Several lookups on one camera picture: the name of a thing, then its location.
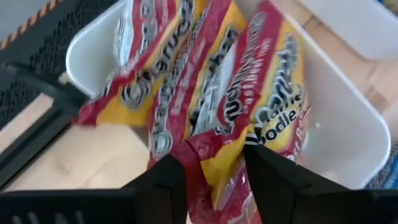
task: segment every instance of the orange and black striped tape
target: orange and black striped tape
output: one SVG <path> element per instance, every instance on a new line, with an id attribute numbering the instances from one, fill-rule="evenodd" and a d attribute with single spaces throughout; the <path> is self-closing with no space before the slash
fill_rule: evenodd
<path id="1" fill-rule="evenodd" d="M 55 6 L 64 0 L 51 0 L 43 6 L 36 14 L 30 17 L 23 25 L 19 26 L 12 34 L 8 35 L 2 42 L 0 42 L 0 51 L 5 49 L 7 45 L 13 42 L 18 35 L 23 34 L 29 27 L 36 23 L 38 18 L 43 17 L 47 12 L 55 8 Z"/>

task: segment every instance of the white plastic bin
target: white plastic bin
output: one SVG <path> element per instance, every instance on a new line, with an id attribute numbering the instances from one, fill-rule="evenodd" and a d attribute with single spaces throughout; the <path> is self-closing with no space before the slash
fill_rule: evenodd
<path id="1" fill-rule="evenodd" d="M 123 5 L 115 4 L 79 32 L 67 53 L 67 69 L 76 86 L 90 95 L 101 85 L 76 82 L 86 75 L 99 83 L 114 70 L 113 27 Z M 243 9 L 250 17 L 254 5 Z M 331 174 L 335 181 L 351 189 L 360 189 L 386 163 L 390 152 L 390 133 L 386 123 L 364 96 L 308 36 L 296 21 L 287 16 L 302 35 L 305 75 L 312 101 L 313 123 L 303 152 L 305 166 L 319 174 Z"/>
<path id="2" fill-rule="evenodd" d="M 300 0 L 368 59 L 398 56 L 398 17 L 377 0 Z"/>

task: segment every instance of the blue object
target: blue object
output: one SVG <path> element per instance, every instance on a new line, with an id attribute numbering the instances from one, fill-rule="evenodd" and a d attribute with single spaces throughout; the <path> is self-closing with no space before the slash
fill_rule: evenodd
<path id="1" fill-rule="evenodd" d="M 366 188 L 398 189 L 398 144 L 392 147 L 386 165 L 379 174 L 370 181 Z"/>

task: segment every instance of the plastic wrapper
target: plastic wrapper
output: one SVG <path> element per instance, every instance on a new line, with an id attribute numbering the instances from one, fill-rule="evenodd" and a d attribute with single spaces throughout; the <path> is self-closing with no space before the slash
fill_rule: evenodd
<path id="1" fill-rule="evenodd" d="M 205 0 L 127 0 L 114 47 L 122 67 L 98 99 L 83 105 L 77 123 L 144 126 L 164 76 L 205 7 Z"/>
<path id="2" fill-rule="evenodd" d="M 232 0 L 209 3 L 155 99 L 149 166 L 191 135 L 208 83 L 245 26 Z"/>
<path id="3" fill-rule="evenodd" d="M 210 80 L 208 88 L 203 95 L 203 103 L 197 119 L 193 134 L 200 134 L 214 127 L 218 105 L 226 90 L 229 78 L 232 75 L 233 63 L 235 60 L 236 44 L 226 54 L 223 63 L 216 71 L 216 75 Z"/>
<path id="4" fill-rule="evenodd" d="M 310 104 L 300 37 L 270 2 L 257 8 L 237 42 L 218 126 L 171 151 L 185 168 L 193 223 L 261 223 L 243 147 L 262 144 L 295 161 L 305 139 Z"/>

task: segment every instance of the wooden floor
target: wooden floor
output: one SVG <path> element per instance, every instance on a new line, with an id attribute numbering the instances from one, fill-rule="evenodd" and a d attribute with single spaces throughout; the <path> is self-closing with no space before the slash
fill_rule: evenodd
<path id="1" fill-rule="evenodd" d="M 393 138 L 398 139 L 398 76 L 395 75 L 398 61 L 364 60 L 297 0 L 281 0 L 281 5 L 386 118 Z M 9 145 L 50 105 L 51 99 L 46 96 L 33 102 L 0 132 L 0 149 Z M 147 158 L 143 143 L 127 127 L 73 127 L 11 184 L 9 190 L 120 187 L 145 170 Z"/>

